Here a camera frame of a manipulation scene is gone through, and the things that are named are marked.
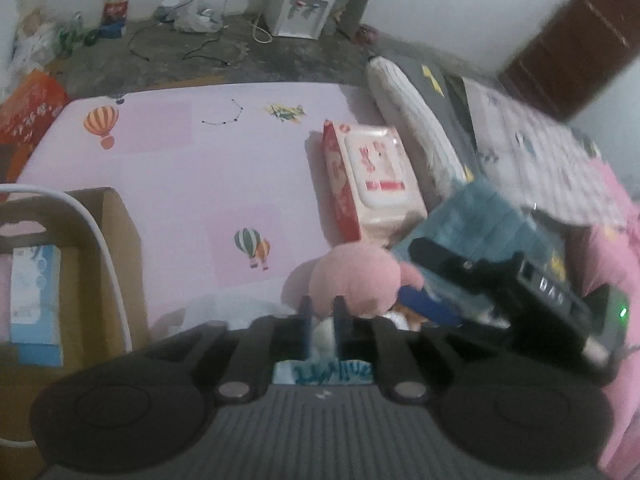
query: brown door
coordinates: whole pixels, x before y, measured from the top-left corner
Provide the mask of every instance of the brown door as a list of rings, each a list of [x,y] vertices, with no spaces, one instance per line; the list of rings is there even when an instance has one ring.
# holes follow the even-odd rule
[[[500,75],[514,96],[566,120],[640,50],[640,0],[571,0]]]

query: pink plush toy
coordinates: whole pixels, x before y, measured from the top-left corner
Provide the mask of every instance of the pink plush toy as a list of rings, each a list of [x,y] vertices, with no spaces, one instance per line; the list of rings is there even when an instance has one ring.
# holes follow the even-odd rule
[[[394,306],[404,285],[424,286],[418,269],[376,245],[353,242],[320,259],[311,273],[309,296],[319,317],[332,313],[336,296],[345,297],[353,316],[382,316]]]

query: orange striped hot air balloon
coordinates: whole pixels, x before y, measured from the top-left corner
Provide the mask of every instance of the orange striped hot air balloon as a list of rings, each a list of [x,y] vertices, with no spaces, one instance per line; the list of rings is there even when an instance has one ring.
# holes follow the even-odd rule
[[[105,150],[113,147],[114,139],[110,133],[116,122],[120,112],[113,106],[101,106],[91,110],[84,118],[84,127],[90,134],[97,135],[102,138],[100,145]]]
[[[255,257],[258,258],[262,263],[262,270],[269,270],[269,266],[267,265],[267,256],[269,256],[269,252],[271,251],[271,244],[268,240],[264,238],[260,240],[258,247],[255,250]]]

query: blue and white box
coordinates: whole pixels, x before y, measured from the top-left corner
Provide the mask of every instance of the blue and white box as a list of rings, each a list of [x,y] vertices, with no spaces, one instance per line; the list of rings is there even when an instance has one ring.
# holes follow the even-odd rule
[[[14,249],[10,304],[11,342],[18,345],[20,363],[62,366],[59,248]]]

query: brown cardboard box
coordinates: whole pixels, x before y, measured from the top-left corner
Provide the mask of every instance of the brown cardboard box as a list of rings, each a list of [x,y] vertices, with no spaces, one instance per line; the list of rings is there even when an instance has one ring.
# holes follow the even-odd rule
[[[142,289],[140,237],[119,195],[108,188],[72,192],[95,218],[116,267],[134,349],[148,341]],[[31,403],[47,384],[79,368],[124,352],[122,330],[98,245],[80,215],[46,197],[0,204],[0,224],[36,221],[46,231],[0,238],[0,253],[15,247],[57,245],[62,252],[60,325],[65,366],[18,366],[10,346],[0,346],[0,438],[30,440]],[[37,449],[0,447],[0,478],[31,480],[44,468]]]

